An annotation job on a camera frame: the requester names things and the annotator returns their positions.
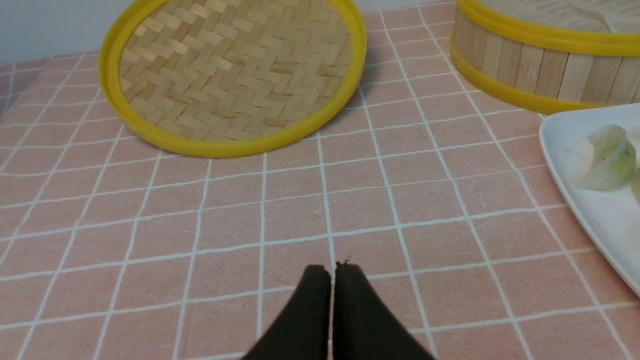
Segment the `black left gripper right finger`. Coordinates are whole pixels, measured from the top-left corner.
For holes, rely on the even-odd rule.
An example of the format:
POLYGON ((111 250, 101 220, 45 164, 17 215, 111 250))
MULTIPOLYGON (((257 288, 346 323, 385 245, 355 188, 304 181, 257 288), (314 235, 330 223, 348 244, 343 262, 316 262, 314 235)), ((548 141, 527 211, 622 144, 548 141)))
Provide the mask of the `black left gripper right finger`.
POLYGON ((335 360, 433 360, 398 321, 359 265, 338 262, 334 273, 335 360))

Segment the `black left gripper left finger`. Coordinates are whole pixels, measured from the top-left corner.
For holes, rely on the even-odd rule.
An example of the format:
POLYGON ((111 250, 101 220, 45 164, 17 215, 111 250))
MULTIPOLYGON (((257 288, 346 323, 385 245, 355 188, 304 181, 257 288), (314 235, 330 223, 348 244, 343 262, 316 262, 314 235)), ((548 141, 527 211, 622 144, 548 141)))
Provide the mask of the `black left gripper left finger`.
POLYGON ((244 360, 326 360, 329 348, 331 278, 308 265, 292 296, 244 360))

